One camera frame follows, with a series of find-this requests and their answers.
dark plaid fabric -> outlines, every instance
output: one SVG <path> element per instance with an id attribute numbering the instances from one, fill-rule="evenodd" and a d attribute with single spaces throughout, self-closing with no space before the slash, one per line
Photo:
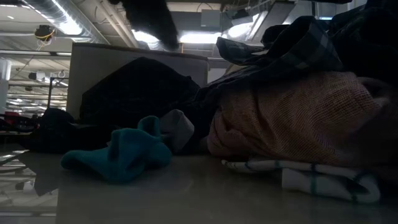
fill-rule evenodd
<path id="1" fill-rule="evenodd" d="M 333 42 L 312 16 L 299 17 L 284 29 L 266 54 L 253 55 L 264 48 L 221 37 L 217 47 L 225 60 L 250 66 L 210 83 L 209 90 L 250 80 L 268 82 L 311 72 L 343 70 Z"/>

fluorescent light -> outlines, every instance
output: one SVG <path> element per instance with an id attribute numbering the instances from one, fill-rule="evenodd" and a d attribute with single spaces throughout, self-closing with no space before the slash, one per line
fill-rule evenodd
<path id="1" fill-rule="evenodd" d="M 21 108 L 25 108 L 25 109 L 37 109 L 36 106 L 21 106 Z"/>
<path id="2" fill-rule="evenodd" d="M 232 26 L 229 30 L 228 30 L 228 35 L 230 35 L 232 38 L 236 38 L 239 37 L 247 32 L 250 31 L 250 28 L 253 26 L 254 22 L 257 20 L 257 18 L 259 17 L 260 14 L 256 14 L 254 15 L 253 18 L 253 22 L 247 22 L 244 24 L 239 24 L 236 26 Z"/>
<path id="3" fill-rule="evenodd" d="M 156 43 L 159 41 L 158 38 L 154 37 L 153 35 L 147 34 L 145 32 L 135 31 L 135 30 L 131 30 L 131 31 L 132 31 L 132 34 L 134 34 L 134 37 L 138 41 L 144 41 L 147 43 Z"/>
<path id="4" fill-rule="evenodd" d="M 2 6 L 2 7 L 18 7 L 16 5 L 6 5 L 6 4 L 0 4 L 0 6 Z"/>
<path id="5" fill-rule="evenodd" d="M 72 56 L 72 53 L 70 52 L 57 52 L 58 56 Z"/>
<path id="6" fill-rule="evenodd" d="M 180 38 L 180 42 L 186 44 L 215 44 L 218 37 L 221 37 L 220 32 L 214 34 L 188 33 Z"/>
<path id="7" fill-rule="evenodd" d="M 64 82 L 60 82 L 60 84 L 61 84 L 61 85 L 64 85 L 64 86 L 68 86 L 68 84 L 66 84 L 66 83 L 64 83 Z"/>
<path id="8" fill-rule="evenodd" d="M 0 50 L 0 54 L 14 54 L 14 55 L 49 55 L 50 52 L 28 51 L 28 50 Z"/>
<path id="9" fill-rule="evenodd" d="M 156 44 L 159 42 L 159 39 L 154 37 L 153 35 L 147 34 L 141 31 L 132 30 L 134 37 L 138 41 L 144 41 L 148 44 Z M 203 32 L 192 32 L 182 35 L 180 38 L 181 43 L 186 44 L 215 44 L 217 42 L 217 38 L 221 36 L 220 32 L 217 33 L 203 33 Z"/>
<path id="10" fill-rule="evenodd" d="M 321 17 L 319 17 L 319 19 L 320 19 L 320 20 L 332 20 L 333 17 L 326 17 L 326 16 L 325 16 L 325 17 L 322 17 L 322 16 L 321 16 Z"/>

pile of clothes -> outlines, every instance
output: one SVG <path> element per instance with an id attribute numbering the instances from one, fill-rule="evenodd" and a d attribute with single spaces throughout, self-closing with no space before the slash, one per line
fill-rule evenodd
<path id="1" fill-rule="evenodd" d="M 397 1 L 369 0 L 270 27 L 264 47 L 219 38 L 234 65 L 198 93 L 216 108 L 209 151 L 238 172 L 280 171 L 286 189 L 378 201 L 377 182 L 398 184 L 397 23 Z"/>
<path id="2" fill-rule="evenodd" d="M 280 171 L 286 189 L 377 202 L 379 181 L 398 184 L 397 23 L 397 1 L 369 0 L 270 27 L 264 47 L 219 38 L 233 65 L 203 88 L 138 58 L 83 95 L 81 120 L 47 110 L 27 148 L 119 183 L 210 152 L 238 172 Z"/>

dark fabric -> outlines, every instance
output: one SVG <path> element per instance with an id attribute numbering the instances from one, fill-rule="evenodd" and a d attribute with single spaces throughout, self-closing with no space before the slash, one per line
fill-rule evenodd
<path id="1" fill-rule="evenodd" d="M 391 75 L 398 73 L 394 63 L 398 60 L 398 33 L 392 29 L 398 23 L 393 13 L 397 9 L 395 0 L 369 0 L 365 6 L 336 15 L 328 26 L 312 16 L 302 16 L 289 26 L 266 30 L 264 48 L 219 38 L 220 55 L 247 66 L 202 88 L 198 97 L 214 103 L 217 93 L 227 88 L 319 71 L 352 71 L 359 77 L 397 85 L 398 79 Z M 253 55 L 267 48 L 266 41 L 273 43 L 268 53 Z"/>
<path id="2" fill-rule="evenodd" d="M 312 72 L 343 70 L 331 39 L 312 16 L 296 19 L 278 35 L 266 54 L 253 55 L 264 49 L 221 37 L 217 40 L 217 47 L 225 60 L 248 66 L 224 75 L 202 88 L 198 97 L 207 98 L 207 103 L 214 103 L 216 94 L 221 90 L 244 86 L 249 82 L 269 82 L 292 79 Z"/>
<path id="3" fill-rule="evenodd" d="M 336 4 L 346 4 L 352 2 L 353 0 L 306 0 L 306 1 L 313 1 L 313 2 L 329 2 L 329 3 L 336 3 Z"/>
<path id="4" fill-rule="evenodd" d="M 81 122 L 136 128 L 146 116 L 162 117 L 183 107 L 198 89 L 190 77 L 156 60 L 138 58 L 83 94 Z"/>
<path id="5" fill-rule="evenodd" d="M 340 18 L 347 16 L 335 16 L 330 33 L 346 70 L 398 85 L 398 77 L 393 75 L 398 74 L 398 32 L 392 29 L 397 27 L 397 15 L 382 8 L 364 8 L 353 12 L 350 22 L 340 27 Z"/>
<path id="6" fill-rule="evenodd" d="M 178 49 L 178 32 L 165 0 L 110 0 L 121 2 L 126 10 L 126 19 L 132 29 L 141 30 L 158 38 L 168 50 Z"/>
<path id="7" fill-rule="evenodd" d="M 65 153 L 73 149 L 94 150 L 106 147 L 115 126 L 74 124 L 67 112 L 49 108 L 40 127 L 30 134 L 22 146 L 35 152 Z"/>

white towel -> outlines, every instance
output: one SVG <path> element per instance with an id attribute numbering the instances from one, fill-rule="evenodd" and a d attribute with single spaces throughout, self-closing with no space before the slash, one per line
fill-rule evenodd
<path id="1" fill-rule="evenodd" d="M 252 174 L 281 170 L 283 189 L 299 190 L 312 195 L 341 198 L 358 203 L 374 203 L 380 200 L 376 179 L 359 169 L 259 159 L 248 162 L 223 160 L 222 163 L 237 172 Z"/>

